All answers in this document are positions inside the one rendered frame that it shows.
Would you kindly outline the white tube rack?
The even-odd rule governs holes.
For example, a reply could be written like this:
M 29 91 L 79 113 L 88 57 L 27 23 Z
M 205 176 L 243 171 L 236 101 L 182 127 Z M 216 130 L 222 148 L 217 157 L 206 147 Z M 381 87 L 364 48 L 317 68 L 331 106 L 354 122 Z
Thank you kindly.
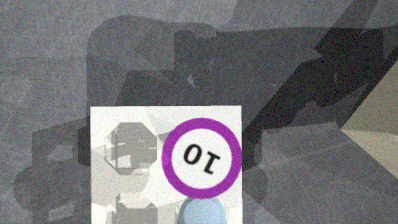
M 92 224 L 118 224 L 118 210 L 119 224 L 175 224 L 187 196 L 167 181 L 161 153 L 169 133 L 193 118 L 223 123 L 242 150 L 241 106 L 91 107 Z M 242 224 L 242 167 L 217 198 L 230 224 Z

